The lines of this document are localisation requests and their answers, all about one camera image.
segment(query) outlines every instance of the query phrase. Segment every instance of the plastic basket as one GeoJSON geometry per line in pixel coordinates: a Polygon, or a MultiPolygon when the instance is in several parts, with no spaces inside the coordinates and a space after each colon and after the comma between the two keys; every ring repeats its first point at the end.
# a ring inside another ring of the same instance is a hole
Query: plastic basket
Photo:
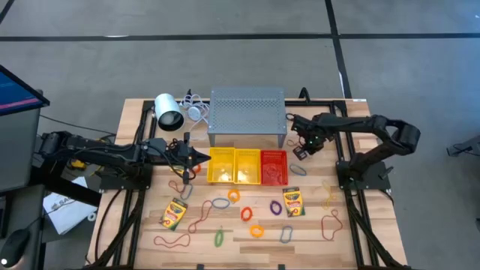
{"type": "Polygon", "coordinates": [[[287,153],[262,150],[262,185],[288,185],[287,153]]]}
{"type": "Polygon", "coordinates": [[[235,150],[235,177],[233,181],[240,185],[260,185],[260,150],[235,150]]]}
{"type": "Polygon", "coordinates": [[[207,181],[210,183],[233,183],[235,149],[233,147],[211,147],[207,181]]]}

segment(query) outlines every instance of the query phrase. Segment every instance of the monitor screen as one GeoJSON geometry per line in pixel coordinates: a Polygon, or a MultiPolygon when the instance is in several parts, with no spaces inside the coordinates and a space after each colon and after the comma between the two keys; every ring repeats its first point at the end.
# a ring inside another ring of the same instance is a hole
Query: monitor screen
{"type": "Polygon", "coordinates": [[[0,116],[48,106],[49,101],[0,66],[0,116]]]}

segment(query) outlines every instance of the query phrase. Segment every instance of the purple rubber band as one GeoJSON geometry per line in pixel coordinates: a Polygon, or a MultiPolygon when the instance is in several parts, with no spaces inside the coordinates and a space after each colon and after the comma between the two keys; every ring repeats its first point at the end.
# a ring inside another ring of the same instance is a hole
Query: purple rubber band
{"type": "Polygon", "coordinates": [[[282,205],[281,205],[279,202],[277,202],[276,200],[272,200],[272,201],[270,202],[270,211],[273,213],[273,215],[279,215],[279,214],[281,214],[281,212],[282,212],[282,205]],[[280,208],[280,209],[278,210],[278,212],[276,212],[276,211],[273,209],[273,205],[277,205],[277,206],[280,208]]]}

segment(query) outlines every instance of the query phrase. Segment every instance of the orange rubber band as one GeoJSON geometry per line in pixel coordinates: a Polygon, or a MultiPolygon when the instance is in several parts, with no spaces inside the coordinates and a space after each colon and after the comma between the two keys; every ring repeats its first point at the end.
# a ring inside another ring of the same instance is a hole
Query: orange rubber band
{"type": "Polygon", "coordinates": [[[241,210],[241,213],[240,213],[240,218],[243,220],[243,221],[249,221],[252,217],[254,216],[254,213],[252,212],[252,208],[250,207],[245,207],[241,210]],[[245,211],[249,211],[250,214],[248,215],[248,218],[245,218],[244,217],[244,213],[245,211]]]}
{"type": "Polygon", "coordinates": [[[240,192],[237,189],[232,189],[228,192],[228,200],[232,201],[232,203],[236,203],[240,200],[240,192]]]}
{"type": "Polygon", "coordinates": [[[256,238],[260,238],[263,236],[263,233],[265,232],[265,229],[263,229],[262,226],[260,225],[252,225],[250,227],[250,234],[253,236],[253,237],[256,237],[256,238]]]}

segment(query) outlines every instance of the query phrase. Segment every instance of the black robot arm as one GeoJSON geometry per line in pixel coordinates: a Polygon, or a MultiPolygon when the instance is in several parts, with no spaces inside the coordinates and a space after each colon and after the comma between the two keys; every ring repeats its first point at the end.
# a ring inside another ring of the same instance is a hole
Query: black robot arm
{"type": "Polygon", "coordinates": [[[210,157],[188,146],[189,133],[183,140],[172,143],[162,138],[147,139],[140,144],[116,145],[110,142],[87,139],[66,131],[44,133],[39,154],[50,160],[78,159],[107,168],[100,172],[102,181],[110,183],[104,189],[145,189],[149,186],[152,166],[183,166],[184,184],[188,184],[193,167],[210,157]]]}

